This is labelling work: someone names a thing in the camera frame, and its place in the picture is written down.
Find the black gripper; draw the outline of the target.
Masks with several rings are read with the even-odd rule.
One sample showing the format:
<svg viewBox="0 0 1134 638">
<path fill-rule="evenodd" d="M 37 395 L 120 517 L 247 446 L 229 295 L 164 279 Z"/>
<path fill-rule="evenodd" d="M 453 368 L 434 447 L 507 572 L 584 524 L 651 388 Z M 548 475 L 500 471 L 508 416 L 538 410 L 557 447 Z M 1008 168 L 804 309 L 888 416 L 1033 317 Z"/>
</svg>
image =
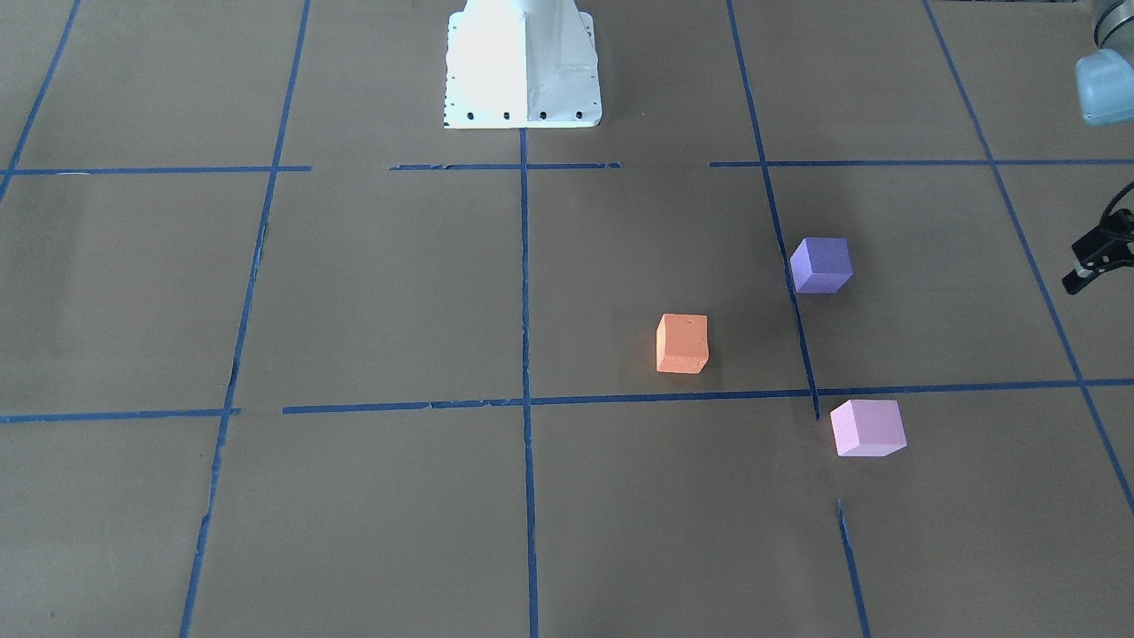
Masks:
<svg viewBox="0 0 1134 638">
<path fill-rule="evenodd" d="M 1064 291 L 1080 294 L 1099 277 L 1112 270 L 1126 267 L 1125 258 L 1118 253 L 1131 253 L 1133 243 L 1133 213 L 1129 207 L 1110 207 L 1101 215 L 1101 233 L 1084 233 L 1072 244 L 1075 263 L 1063 277 Z"/>
</svg>

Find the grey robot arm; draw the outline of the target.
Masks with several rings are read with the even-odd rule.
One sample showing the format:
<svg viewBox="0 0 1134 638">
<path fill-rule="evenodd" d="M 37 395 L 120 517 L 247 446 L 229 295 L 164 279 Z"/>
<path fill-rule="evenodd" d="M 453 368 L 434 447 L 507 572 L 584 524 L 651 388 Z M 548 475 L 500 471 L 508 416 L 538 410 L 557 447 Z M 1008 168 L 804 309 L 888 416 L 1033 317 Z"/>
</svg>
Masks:
<svg viewBox="0 0 1134 638">
<path fill-rule="evenodd" d="M 1092 40 L 1094 52 L 1075 65 L 1082 120 L 1093 127 L 1133 121 L 1133 3 L 1095 1 Z M 1072 245 L 1074 267 L 1063 279 L 1066 294 L 1080 294 L 1099 277 L 1131 267 L 1133 216 L 1122 206 L 1133 190 L 1126 184 L 1109 199 L 1099 221 Z"/>
</svg>

